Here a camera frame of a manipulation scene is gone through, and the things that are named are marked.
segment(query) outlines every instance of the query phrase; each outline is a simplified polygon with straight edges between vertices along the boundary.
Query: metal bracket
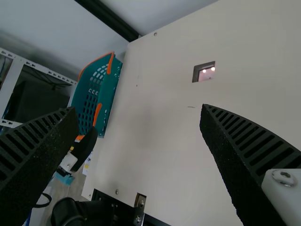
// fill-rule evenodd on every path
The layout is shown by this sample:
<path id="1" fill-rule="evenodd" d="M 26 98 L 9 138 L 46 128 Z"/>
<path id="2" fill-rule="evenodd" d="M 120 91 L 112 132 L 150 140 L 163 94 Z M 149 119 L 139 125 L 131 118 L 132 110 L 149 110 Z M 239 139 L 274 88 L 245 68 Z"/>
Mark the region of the metal bracket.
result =
<path id="1" fill-rule="evenodd" d="M 144 206 L 146 202 L 146 196 L 137 194 L 135 200 L 135 214 L 134 214 L 134 225 L 142 226 L 144 221 Z"/>
<path id="2" fill-rule="evenodd" d="M 69 151 L 68 154 L 66 154 L 63 158 L 60 167 L 62 167 L 66 172 L 70 173 L 77 160 L 78 159 Z"/>

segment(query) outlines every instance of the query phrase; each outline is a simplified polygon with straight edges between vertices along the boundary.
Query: white object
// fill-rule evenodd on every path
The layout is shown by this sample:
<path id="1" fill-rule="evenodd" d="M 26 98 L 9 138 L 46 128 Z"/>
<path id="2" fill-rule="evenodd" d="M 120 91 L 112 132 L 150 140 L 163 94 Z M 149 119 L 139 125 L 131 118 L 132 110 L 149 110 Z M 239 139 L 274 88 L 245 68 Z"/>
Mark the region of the white object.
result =
<path id="1" fill-rule="evenodd" d="M 19 78 L 20 72 L 22 71 L 24 65 L 34 68 L 35 70 L 38 70 L 40 72 L 43 72 L 49 76 L 56 78 L 56 79 L 59 79 L 61 81 L 64 81 L 66 83 L 73 85 L 72 88 L 71 87 L 64 88 L 66 90 L 66 92 L 68 92 L 70 94 L 70 96 L 71 96 L 70 100 L 72 99 L 74 90 L 76 87 L 74 85 L 77 85 L 76 81 L 74 81 L 66 76 L 63 76 L 57 72 L 54 72 L 54 71 L 50 70 L 49 68 L 46 68 L 42 65 L 36 64 L 33 61 L 30 61 L 23 57 L 20 57 L 20 56 L 14 54 L 12 52 L 9 52 L 3 48 L 0 48 L 0 55 L 3 55 L 5 57 L 8 57 L 13 60 L 11 66 L 9 68 L 9 71 L 5 77 L 5 80 L 2 84 L 2 87 L 0 89 L 0 118 L 2 118 L 2 116 L 5 112 L 5 109 L 7 107 L 9 99 L 11 97 L 11 94 L 14 91 L 16 82 Z M 9 120 L 4 120 L 4 119 L 0 120 L 0 126 L 14 128 L 19 125 L 21 125 L 21 123 L 16 122 L 16 121 L 9 121 Z"/>
<path id="2" fill-rule="evenodd" d="M 172 226 L 241 226 L 199 129 L 202 104 L 301 150 L 300 8 L 221 0 L 129 43 L 82 195 L 97 189 L 134 206 L 141 193 L 145 213 Z M 192 83 L 194 66 L 211 61 L 214 79 Z"/>
<path id="3" fill-rule="evenodd" d="M 77 162 L 77 158 L 69 151 L 68 154 L 65 155 L 62 162 L 60 163 L 60 167 L 62 167 L 68 173 L 71 173 L 71 169 L 76 162 Z"/>
<path id="4" fill-rule="evenodd" d="M 262 190 L 287 226 L 301 225 L 301 169 L 280 169 L 294 179 L 292 187 L 278 183 L 272 176 L 275 169 L 266 172 Z"/>

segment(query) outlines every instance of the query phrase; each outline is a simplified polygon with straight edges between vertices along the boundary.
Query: blue object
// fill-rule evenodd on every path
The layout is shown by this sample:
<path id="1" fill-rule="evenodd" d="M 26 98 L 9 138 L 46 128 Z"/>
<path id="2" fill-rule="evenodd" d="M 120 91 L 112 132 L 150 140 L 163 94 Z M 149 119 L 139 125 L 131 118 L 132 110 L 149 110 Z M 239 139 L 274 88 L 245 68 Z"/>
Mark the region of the blue object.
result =
<path id="1" fill-rule="evenodd" d="M 30 210 L 29 214 L 28 214 L 28 218 L 25 222 L 25 226 L 29 226 L 29 223 L 30 223 L 30 217 L 32 216 L 32 210 Z"/>
<path id="2" fill-rule="evenodd" d="M 55 172 L 55 177 L 59 181 L 61 181 L 62 183 L 66 184 L 66 185 L 70 185 L 73 182 L 73 180 L 74 180 L 74 177 L 72 177 L 71 175 L 66 175 L 66 176 L 63 177 L 58 172 Z"/>
<path id="3" fill-rule="evenodd" d="M 111 52 L 80 73 L 71 104 L 78 114 L 80 135 L 87 134 L 95 126 L 98 136 L 104 137 L 121 67 L 122 63 Z"/>

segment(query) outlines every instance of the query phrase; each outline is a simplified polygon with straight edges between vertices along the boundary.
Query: white panel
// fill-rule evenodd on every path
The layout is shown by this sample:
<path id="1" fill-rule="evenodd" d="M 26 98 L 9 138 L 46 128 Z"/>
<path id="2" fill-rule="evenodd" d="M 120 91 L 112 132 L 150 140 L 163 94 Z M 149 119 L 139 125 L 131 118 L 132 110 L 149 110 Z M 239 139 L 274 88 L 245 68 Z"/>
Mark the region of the white panel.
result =
<path id="1" fill-rule="evenodd" d="M 2 0 L 0 47 L 76 80 L 94 59 L 128 42 L 74 0 Z"/>
<path id="2" fill-rule="evenodd" d="M 300 8 L 221 0 L 130 43 L 83 195 L 96 188 L 133 206 L 142 193 L 145 212 L 173 226 L 242 225 L 199 130 L 201 107 L 242 115 L 301 149 Z M 193 67 L 211 61 L 214 79 L 192 83 Z"/>
<path id="3" fill-rule="evenodd" d="M 101 0 L 145 35 L 217 0 Z"/>

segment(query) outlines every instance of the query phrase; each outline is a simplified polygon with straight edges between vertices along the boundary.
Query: white shelving unit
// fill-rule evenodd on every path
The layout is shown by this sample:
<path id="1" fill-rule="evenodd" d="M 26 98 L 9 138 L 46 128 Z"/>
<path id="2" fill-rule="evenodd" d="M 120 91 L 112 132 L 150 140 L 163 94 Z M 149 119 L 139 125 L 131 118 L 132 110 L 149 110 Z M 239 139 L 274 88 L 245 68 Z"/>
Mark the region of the white shelving unit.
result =
<path id="1" fill-rule="evenodd" d="M 13 93 L 13 90 L 15 88 L 16 82 L 20 76 L 20 72 L 23 69 L 23 66 L 28 66 L 31 67 L 35 70 L 38 70 L 42 73 L 45 73 L 49 76 L 52 76 L 56 79 L 59 79 L 61 81 L 64 81 L 66 83 L 71 84 L 72 86 L 70 86 L 70 88 L 66 88 L 68 90 L 70 90 L 71 92 L 74 92 L 75 87 L 77 85 L 77 82 L 62 75 L 59 74 L 57 72 L 54 72 L 52 70 L 50 70 L 49 68 L 46 68 L 40 64 L 37 64 L 33 61 L 30 61 L 28 59 L 25 59 L 23 57 L 20 57 L 12 52 L 9 52 L 3 48 L 0 48 L 0 55 L 3 55 L 7 58 L 12 59 L 12 63 L 10 65 L 9 71 L 5 77 L 5 80 L 3 81 L 2 87 L 0 89 L 0 116 L 1 116 L 1 120 L 0 120 L 0 126 L 5 126 L 5 127 L 17 127 L 19 125 L 21 125 L 21 123 L 16 122 L 16 121 L 9 121 L 9 120 L 5 120 L 2 119 L 2 116 L 5 112 L 5 109 L 8 105 L 9 99 L 11 97 L 11 94 Z"/>

